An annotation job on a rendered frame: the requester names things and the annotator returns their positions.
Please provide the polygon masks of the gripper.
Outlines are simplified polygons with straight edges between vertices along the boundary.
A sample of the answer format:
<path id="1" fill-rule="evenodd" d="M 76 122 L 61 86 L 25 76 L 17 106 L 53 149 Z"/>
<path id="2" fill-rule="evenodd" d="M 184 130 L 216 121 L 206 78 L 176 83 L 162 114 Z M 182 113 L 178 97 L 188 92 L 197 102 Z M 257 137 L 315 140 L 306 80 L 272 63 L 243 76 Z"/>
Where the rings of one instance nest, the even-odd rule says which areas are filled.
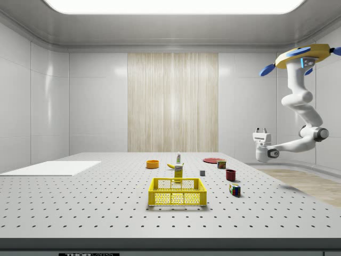
<path id="1" fill-rule="evenodd" d="M 267 132 L 266 128 L 263 128 L 261 132 L 259 127 L 253 133 L 253 140 L 261 145 L 271 145 L 271 134 Z"/>

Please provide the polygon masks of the drone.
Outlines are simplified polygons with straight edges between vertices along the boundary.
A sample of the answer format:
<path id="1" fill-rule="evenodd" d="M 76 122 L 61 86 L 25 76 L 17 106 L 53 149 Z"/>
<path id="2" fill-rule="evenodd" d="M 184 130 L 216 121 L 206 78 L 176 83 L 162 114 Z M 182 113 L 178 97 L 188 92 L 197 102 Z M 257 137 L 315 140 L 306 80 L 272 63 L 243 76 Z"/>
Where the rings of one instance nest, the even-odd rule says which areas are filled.
<path id="1" fill-rule="evenodd" d="M 275 60 L 275 63 L 264 67 L 259 75 L 265 76 L 275 67 L 286 69 L 286 62 L 297 58 L 299 58 L 301 66 L 304 68 L 308 66 L 308 61 L 303 60 L 304 58 L 314 58 L 315 62 L 320 62 L 329 57 L 331 53 L 341 55 L 341 47 L 330 48 L 328 44 L 311 44 L 303 47 L 297 47 L 279 55 Z"/>

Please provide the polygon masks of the yellow basket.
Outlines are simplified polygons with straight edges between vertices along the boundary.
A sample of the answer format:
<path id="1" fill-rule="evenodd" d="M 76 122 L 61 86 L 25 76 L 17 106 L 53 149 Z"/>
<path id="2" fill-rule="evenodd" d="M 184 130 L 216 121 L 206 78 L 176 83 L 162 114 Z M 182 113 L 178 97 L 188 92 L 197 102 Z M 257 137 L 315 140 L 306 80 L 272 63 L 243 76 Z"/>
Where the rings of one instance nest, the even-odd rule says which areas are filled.
<path id="1" fill-rule="evenodd" d="M 207 205 L 207 190 L 199 178 L 153 178 L 149 205 Z"/>

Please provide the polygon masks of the white board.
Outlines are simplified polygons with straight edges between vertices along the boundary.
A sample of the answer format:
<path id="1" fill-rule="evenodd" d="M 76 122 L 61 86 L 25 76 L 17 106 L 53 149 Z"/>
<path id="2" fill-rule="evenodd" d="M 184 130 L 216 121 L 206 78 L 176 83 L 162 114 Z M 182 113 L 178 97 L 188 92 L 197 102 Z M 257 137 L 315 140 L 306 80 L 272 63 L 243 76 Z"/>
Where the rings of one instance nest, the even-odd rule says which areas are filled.
<path id="1" fill-rule="evenodd" d="M 0 176 L 74 176 L 99 163 L 101 161 L 47 161 L 1 173 Z"/>

